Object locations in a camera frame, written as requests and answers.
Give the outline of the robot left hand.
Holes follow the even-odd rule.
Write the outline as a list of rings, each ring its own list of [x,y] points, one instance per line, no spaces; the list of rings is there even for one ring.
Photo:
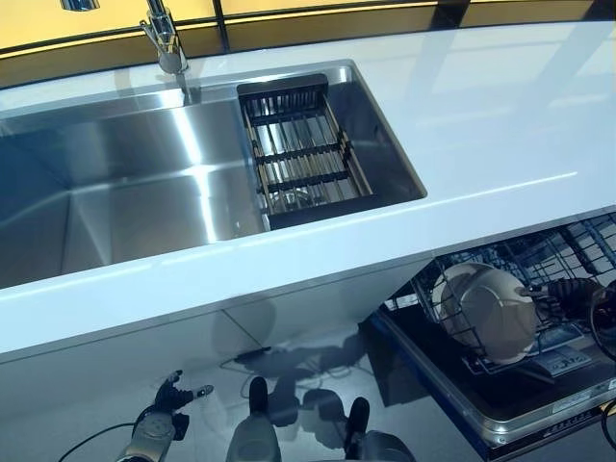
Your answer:
[[[173,414],[194,400],[209,396],[215,390],[211,384],[191,390],[178,389],[176,384],[182,375],[182,370],[172,372],[159,387],[152,404],[156,412]]]

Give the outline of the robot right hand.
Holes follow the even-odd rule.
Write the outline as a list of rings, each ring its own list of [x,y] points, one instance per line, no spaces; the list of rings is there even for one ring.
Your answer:
[[[603,286],[589,278],[561,278],[544,285],[530,285],[519,294],[537,299],[542,315],[550,318],[582,320],[589,313],[593,295]]]

